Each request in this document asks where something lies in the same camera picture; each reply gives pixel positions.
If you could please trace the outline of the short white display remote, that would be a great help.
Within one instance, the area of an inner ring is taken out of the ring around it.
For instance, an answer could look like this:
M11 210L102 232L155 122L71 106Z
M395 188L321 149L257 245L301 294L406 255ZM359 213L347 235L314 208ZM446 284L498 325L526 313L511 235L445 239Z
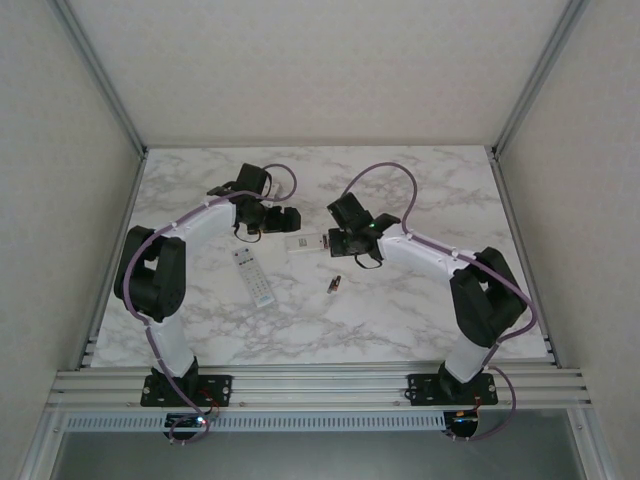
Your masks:
M320 233L287 236L284 238L286 251L290 254L302 254L323 251Z

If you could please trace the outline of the long white TV remote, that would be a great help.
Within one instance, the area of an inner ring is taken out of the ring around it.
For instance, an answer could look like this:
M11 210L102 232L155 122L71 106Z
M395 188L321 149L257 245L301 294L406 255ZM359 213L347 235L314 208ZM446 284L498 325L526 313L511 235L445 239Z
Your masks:
M248 247L236 249L232 252L232 259L256 307L273 303L275 297L252 250Z

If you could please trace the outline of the small lit circuit board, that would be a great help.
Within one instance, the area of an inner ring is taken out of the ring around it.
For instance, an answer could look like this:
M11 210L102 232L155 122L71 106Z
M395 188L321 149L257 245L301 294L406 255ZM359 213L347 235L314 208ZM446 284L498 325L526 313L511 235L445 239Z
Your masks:
M452 438L471 438L478 429L479 416L475 409L445 412L445 433Z
M164 427L182 429L202 429L208 418L206 416L186 413L169 413L165 417Z

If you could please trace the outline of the aluminium side rail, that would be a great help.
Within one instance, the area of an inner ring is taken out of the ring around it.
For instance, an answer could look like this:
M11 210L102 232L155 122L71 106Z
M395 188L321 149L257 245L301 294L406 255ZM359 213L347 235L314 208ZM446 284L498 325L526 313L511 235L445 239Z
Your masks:
M142 149L142 153L138 157L138 165L135 171L134 178L132 180L127 201L125 203L124 213L116 231L114 245L108 258L108 263L100 283L96 300L90 310L90 316L88 324L86 326L86 330L81 336L80 344L77 347L77 352L75 353L73 362L71 363L72 371L77 371L83 367L83 359L86 355L87 347L90 343L90 340L99 332L104 312L106 310L106 305L113 289L113 282L117 273L122 247L124 245L126 232L144 175L148 155L149 148L144 146Z
M496 187L500 195L503 209L505 211L509 229L511 231L511 234L514 240L516 252L521 264L521 268L522 268L524 279L528 288L529 296L536 309L536 318L537 318L536 324L538 325L541 331L541 334L543 336L543 339L545 340L545 345L548 350L548 355L550 356L550 363L553 366L561 368L562 364L558 362L557 352L553 344L553 340L549 333L549 329L548 329L546 318L545 318L544 307L541 305L541 302L540 302L539 290L537 288L537 284L533 275L531 262L527 254L525 243L524 243L524 237L518 223L518 219L514 209L514 204L512 202L512 198L506 184L502 167L491 146L486 146L485 151L486 151L489 164L491 166L491 170L494 176L494 181L496 183Z

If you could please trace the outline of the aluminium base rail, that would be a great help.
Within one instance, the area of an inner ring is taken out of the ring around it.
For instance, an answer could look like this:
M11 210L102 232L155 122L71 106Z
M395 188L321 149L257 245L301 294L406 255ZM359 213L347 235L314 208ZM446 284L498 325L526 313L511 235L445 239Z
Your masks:
M494 374L499 402L521 409L578 409L592 405L578 369L545 362L499 362ZM232 376L232 411L393 411L407 410L404 396L412 373L434 373L434 362L317 365L242 365L202 368ZM49 410L125 412L140 410L143 368L86 368L55 377Z

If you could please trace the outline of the aluminium frame post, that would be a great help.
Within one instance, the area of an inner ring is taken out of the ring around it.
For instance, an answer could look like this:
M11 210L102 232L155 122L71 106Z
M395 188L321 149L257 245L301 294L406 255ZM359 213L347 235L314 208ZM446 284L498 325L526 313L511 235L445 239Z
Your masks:
M94 81L98 92L105 100L116 123L125 134L134 152L141 160L144 160L146 158L148 148L142 140L131 117L127 113L120 96L105 70L99 55L93 47L89 36L74 12L70 1L46 0L46 3L51 8L61 27L65 30L72 47L83 62L88 74Z
M491 146L492 158L498 162L514 140L520 126L548 79L573 30L591 0L567 0L550 36L534 63L524 87Z

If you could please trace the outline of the aluminium frame strut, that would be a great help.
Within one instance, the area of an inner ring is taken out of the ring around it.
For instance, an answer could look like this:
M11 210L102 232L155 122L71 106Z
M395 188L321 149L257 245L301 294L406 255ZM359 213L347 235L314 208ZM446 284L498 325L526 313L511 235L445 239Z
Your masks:
M608 475L589 425L586 409L568 409L567 416L586 480L608 480Z
M39 420L18 480L50 480L64 437L66 414L45 411Z

